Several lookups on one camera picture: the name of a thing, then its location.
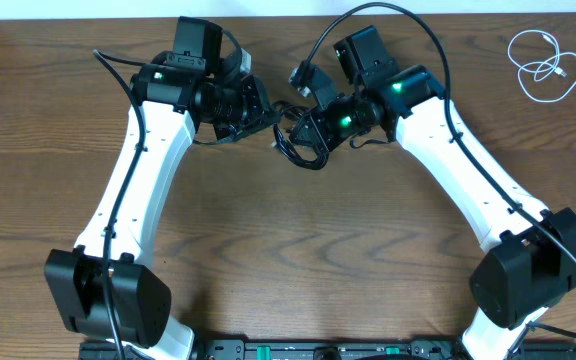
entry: green light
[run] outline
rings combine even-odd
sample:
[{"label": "green light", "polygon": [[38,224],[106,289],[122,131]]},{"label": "green light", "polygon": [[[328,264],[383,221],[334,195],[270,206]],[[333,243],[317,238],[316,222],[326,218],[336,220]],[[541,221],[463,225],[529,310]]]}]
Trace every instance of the green light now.
[{"label": "green light", "polygon": [[257,347],[257,360],[270,360],[270,346]]},{"label": "green light", "polygon": [[350,118],[350,116],[346,116],[345,118],[341,119],[341,126],[342,127],[348,127],[348,126],[350,126],[351,122],[352,122],[352,119]]}]

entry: wire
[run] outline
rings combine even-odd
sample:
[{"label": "wire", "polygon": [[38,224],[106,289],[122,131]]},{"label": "wire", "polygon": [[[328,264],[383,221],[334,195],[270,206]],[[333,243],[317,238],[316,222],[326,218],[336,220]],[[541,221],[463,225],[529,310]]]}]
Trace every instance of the wire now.
[{"label": "wire", "polygon": [[[512,44],[515,42],[515,40],[525,34],[530,34],[530,33],[537,33],[537,34],[541,34],[541,36],[544,38],[544,40],[546,40],[547,42],[549,42],[555,49],[555,55],[549,57],[548,59],[544,60],[544,61],[533,61],[533,62],[529,62],[526,64],[521,65],[520,63],[518,63],[517,61],[515,61],[515,59],[512,57],[512,55],[510,54],[510,49],[512,48]],[[564,52],[564,53],[560,53],[559,52],[559,43],[557,42],[557,39],[552,36],[551,34],[545,32],[545,31],[541,31],[541,30],[524,30],[522,32],[520,32],[519,34],[515,35],[515,37],[512,38],[512,40],[510,40],[510,43],[508,43],[508,59],[510,59],[510,61],[512,61],[513,64],[515,64],[519,70],[517,70],[517,79],[519,80],[519,85],[521,86],[521,89],[524,91],[524,93],[526,94],[526,96],[528,96],[529,98],[531,98],[532,100],[536,101],[536,102],[540,102],[540,103],[554,103],[557,102],[563,98],[565,98],[566,96],[568,96],[568,94],[572,91],[572,89],[576,86],[576,80],[572,83],[572,85],[570,85],[570,87],[568,88],[568,90],[566,90],[566,92],[561,95],[560,97],[556,98],[556,99],[549,99],[549,100],[542,100],[542,99],[538,99],[534,96],[532,96],[528,90],[526,90],[526,87],[524,86],[523,81],[521,80],[521,72],[527,72],[530,74],[534,74],[533,76],[533,80],[535,82],[541,82],[543,80],[545,80],[547,77],[549,77],[550,75],[557,74],[561,77],[566,77],[566,72],[563,71],[562,68],[560,68],[559,65],[559,59],[562,56],[573,56],[576,58],[576,54],[574,52]],[[530,69],[531,66],[534,65],[539,65],[537,66],[536,69]]]},{"label": "wire", "polygon": [[[272,104],[273,107],[280,106],[279,116],[288,117],[291,116],[295,120],[301,120],[304,113],[308,110],[305,106],[292,105],[287,101],[279,100]],[[284,134],[279,129],[279,125],[275,124],[272,127],[273,134],[275,135],[275,146],[281,151],[284,156],[290,160],[293,164],[309,170],[321,170],[328,163],[328,154],[317,154],[315,160],[306,160],[299,155],[297,149],[287,141]]]},{"label": "wire", "polygon": [[114,62],[116,62],[116,63],[126,64],[126,65],[132,65],[132,66],[144,66],[144,65],[146,65],[146,63],[143,63],[143,62],[141,62],[141,61],[132,61],[132,60],[121,59],[121,58],[118,58],[118,57],[114,57],[114,56],[112,56],[112,55],[108,55],[108,54],[102,53],[102,52],[99,51],[99,50],[94,50],[94,51],[93,51],[93,54],[94,54],[95,52],[96,52],[97,54],[99,54],[99,56],[101,56],[102,58],[104,58],[104,59],[106,59],[106,60],[114,61]]},{"label": "wire", "polygon": [[[330,31],[335,26],[337,26],[339,23],[341,23],[343,20],[348,18],[350,15],[356,13],[357,11],[360,11],[360,10],[363,10],[363,9],[366,9],[369,7],[385,7],[385,8],[399,11],[402,14],[413,19],[415,22],[417,22],[417,24],[419,24],[426,31],[426,33],[428,34],[428,36],[432,40],[433,44],[437,48],[437,52],[439,53],[439,57],[441,58],[441,63],[443,65],[444,77],[445,77],[444,113],[446,116],[446,123],[448,124],[448,129],[450,130],[450,133],[453,136],[454,142],[457,143],[457,145],[459,146],[461,151],[468,158],[468,160],[470,160],[472,165],[479,171],[479,173],[481,173],[481,175],[490,183],[490,185],[497,191],[497,193],[499,193],[501,198],[504,199],[508,203],[508,205],[510,205],[511,209],[513,211],[516,211],[519,215],[521,215],[524,219],[526,219],[526,221],[528,221],[535,228],[537,228],[539,231],[541,231],[546,237],[548,237],[548,239],[550,241],[552,241],[553,244],[555,244],[555,246],[557,246],[557,248],[559,248],[562,253],[564,253],[568,258],[570,258],[570,260],[576,266],[576,257],[570,251],[568,251],[568,249],[566,249],[566,247],[557,239],[557,237],[555,237],[553,234],[551,234],[550,231],[546,230],[546,228],[544,228],[534,217],[532,217],[530,214],[528,214],[526,211],[524,211],[521,208],[521,204],[516,203],[508,195],[508,193],[506,193],[506,191],[495,181],[495,179],[486,171],[486,169],[484,169],[484,167],[479,163],[479,161],[474,157],[474,155],[470,152],[470,150],[468,150],[468,147],[466,147],[466,145],[464,144],[463,140],[461,139],[460,133],[455,128],[455,125],[452,121],[451,112],[450,112],[450,85],[451,85],[451,82],[450,82],[450,68],[448,66],[448,59],[446,58],[446,53],[444,52],[444,49],[441,46],[441,43],[439,42],[439,39],[437,38],[435,33],[417,15],[415,15],[414,13],[412,13],[412,12],[402,8],[402,7],[399,7],[397,5],[393,5],[393,4],[389,4],[389,3],[383,3],[383,2],[366,3],[363,5],[357,6],[356,8],[354,8],[354,9],[346,12],[345,14],[341,15],[340,17],[338,17],[335,21],[332,22],[332,24],[330,24],[330,26],[328,26],[328,28],[323,32],[323,34],[321,35],[319,40],[317,40],[317,42],[315,43],[315,46],[313,47],[312,51],[310,52],[310,55],[308,55],[308,58],[306,59],[304,68],[307,69],[310,66],[310,61],[312,60],[313,56],[317,52],[317,49],[319,49],[319,46],[324,41],[325,37],[328,35],[328,33],[330,33]],[[576,332],[563,330],[563,329],[560,329],[560,328],[557,328],[554,326],[550,326],[550,325],[546,325],[546,324],[542,324],[539,322],[529,322],[527,324],[527,326],[533,326],[533,327],[541,328],[541,329],[553,332],[555,334],[564,335],[564,336],[568,336],[568,337],[576,339]]]},{"label": "wire", "polygon": [[366,141],[364,141],[363,143],[361,143],[361,145],[357,146],[355,145],[355,139],[359,136],[364,136],[370,133],[370,131],[372,130],[372,128],[365,128],[363,130],[361,130],[360,132],[358,132],[357,134],[353,135],[350,138],[350,147],[353,149],[361,149],[362,147],[366,146],[366,145],[370,145],[370,144],[374,144],[374,145],[388,145],[391,142],[390,141],[383,141],[383,140],[377,140],[377,139],[368,139]]},{"label": "wire", "polygon": [[242,50],[241,50],[241,46],[239,46],[239,42],[237,41],[237,39],[235,39],[235,37],[230,33],[230,31],[227,30],[221,30],[222,33],[224,33],[232,42],[232,44],[235,46],[235,52],[237,55],[235,55],[237,58],[234,67],[232,68],[232,70],[230,70],[230,72],[228,73],[228,75],[226,76],[226,78],[224,78],[224,83],[225,84],[229,84],[231,81],[235,80],[237,78],[237,76],[239,75],[240,72],[240,68],[241,68],[241,62],[242,62]]},{"label": "wire", "polygon": [[[126,84],[126,82],[121,78],[121,75],[115,70],[112,65],[110,65],[106,59],[115,61],[112,57],[107,57],[105,54],[94,50],[93,55],[99,62],[110,72],[110,74],[117,80],[121,88],[128,96],[130,100],[130,104],[135,111],[135,115],[137,117],[137,124],[139,126],[139,140],[137,141],[137,145],[135,146],[135,154],[133,155],[132,161],[130,162],[130,166],[128,167],[128,171],[126,172],[126,177],[124,181],[121,183],[121,188],[119,189],[119,193],[117,194],[117,198],[115,200],[114,205],[112,206],[112,210],[110,211],[110,216],[108,217],[108,225],[104,229],[104,246],[103,246],[103,282],[102,282],[102,290],[104,295],[104,301],[106,302],[106,310],[108,311],[108,318],[110,320],[110,327],[112,329],[112,334],[115,340],[115,345],[117,346],[117,354],[119,355],[120,360],[124,360],[126,355],[124,354],[124,348],[121,343],[121,335],[119,334],[119,326],[117,324],[117,318],[115,316],[115,304],[112,299],[112,291],[111,291],[111,282],[110,282],[110,244],[112,239],[115,237],[115,222],[117,220],[117,213],[119,212],[119,208],[121,207],[121,202],[126,194],[126,190],[128,189],[128,184],[130,184],[130,179],[132,178],[133,173],[135,172],[135,168],[137,167],[137,163],[139,162],[139,157],[141,156],[142,151],[144,151],[144,143],[146,140],[146,130],[145,130],[145,122],[143,118],[143,114],[137,103],[137,100],[133,96],[130,87]],[[127,60],[118,61],[122,64],[128,63]]]},{"label": "wire", "polygon": [[168,55],[172,53],[173,53],[172,51],[164,50],[159,54],[155,55],[155,57],[152,58],[152,61],[150,63],[156,65],[163,65],[166,62],[166,59],[168,59]]}]

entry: white cable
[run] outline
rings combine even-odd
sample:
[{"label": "white cable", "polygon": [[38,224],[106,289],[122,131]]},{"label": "white cable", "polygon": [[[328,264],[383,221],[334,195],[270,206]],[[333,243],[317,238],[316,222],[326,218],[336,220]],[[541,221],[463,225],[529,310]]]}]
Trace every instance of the white cable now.
[{"label": "white cable", "polygon": [[[512,43],[521,35],[527,34],[527,33],[538,33],[541,34],[541,36],[544,38],[544,40],[546,40],[547,42],[549,42],[554,48],[555,48],[555,55],[549,57],[548,59],[544,60],[544,61],[533,61],[533,62],[529,62],[527,64],[519,64],[517,61],[515,61],[515,59],[513,59],[512,55],[510,55],[510,49],[512,48]],[[508,44],[508,58],[510,59],[510,61],[512,61],[513,64],[515,64],[519,70],[517,70],[517,79],[519,80],[519,85],[521,85],[521,89],[524,91],[524,93],[526,94],[526,96],[528,96],[529,98],[533,99],[536,102],[540,102],[540,103],[554,103],[557,102],[563,98],[565,98],[570,91],[572,91],[572,89],[576,86],[576,80],[575,82],[572,83],[572,85],[570,85],[570,87],[568,88],[568,90],[566,90],[566,92],[561,95],[559,98],[557,99],[548,99],[548,100],[543,100],[543,99],[537,99],[536,97],[532,96],[528,90],[526,90],[526,87],[524,86],[523,81],[521,80],[521,72],[525,71],[527,73],[530,74],[534,74],[533,76],[533,80],[535,82],[540,82],[543,81],[545,78],[547,78],[548,76],[550,76],[552,73],[555,73],[561,77],[566,77],[566,72],[560,68],[559,65],[559,58],[561,58],[562,56],[574,56],[576,58],[576,54],[573,52],[563,52],[560,53],[559,52],[559,43],[557,42],[557,39],[555,39],[554,36],[552,36],[551,34],[545,32],[545,31],[541,31],[541,30],[524,30],[522,32],[520,32],[519,34],[515,35],[515,37],[512,38],[512,40],[510,40],[510,43]],[[530,67],[534,67],[535,65],[538,65],[536,69],[531,69]]]}]

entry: wood grain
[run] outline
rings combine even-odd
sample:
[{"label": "wood grain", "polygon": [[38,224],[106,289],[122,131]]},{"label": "wood grain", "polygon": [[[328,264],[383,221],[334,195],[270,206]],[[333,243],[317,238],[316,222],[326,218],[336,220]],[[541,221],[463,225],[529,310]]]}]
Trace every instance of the wood grain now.
[{"label": "wood grain", "polygon": [[[576,52],[576,15],[424,16],[439,34],[454,98],[475,135],[552,209],[576,211],[576,89],[536,104],[506,58],[509,39],[550,31]],[[332,18],[215,19],[253,56],[273,99],[307,103],[287,78]],[[128,101],[91,51],[150,59],[169,49],[175,19],[0,21],[0,358],[74,358],[43,278],[50,249],[87,224],[123,141]],[[401,16],[354,17],[316,62],[348,91],[331,45],[369,24],[402,67],[441,78],[426,35]],[[526,39],[517,57],[551,55]],[[575,74],[574,63],[563,64]],[[126,76],[129,67],[120,67]],[[554,96],[561,80],[542,91]],[[207,137],[201,131],[199,137]],[[263,339],[459,335],[476,305],[468,277],[482,258],[466,221],[397,144],[350,151],[320,172],[270,149],[264,131],[193,147],[170,190],[155,272],[183,322]],[[576,330],[576,291],[544,321]],[[540,338],[555,338],[543,331]]]}]

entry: green connector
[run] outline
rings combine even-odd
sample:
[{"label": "green connector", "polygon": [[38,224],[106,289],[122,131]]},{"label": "green connector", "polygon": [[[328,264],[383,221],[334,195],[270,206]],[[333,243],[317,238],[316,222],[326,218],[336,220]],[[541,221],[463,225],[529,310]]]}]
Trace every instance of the green connector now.
[{"label": "green connector", "polygon": [[270,346],[257,347],[257,360],[271,360],[270,359]]}]

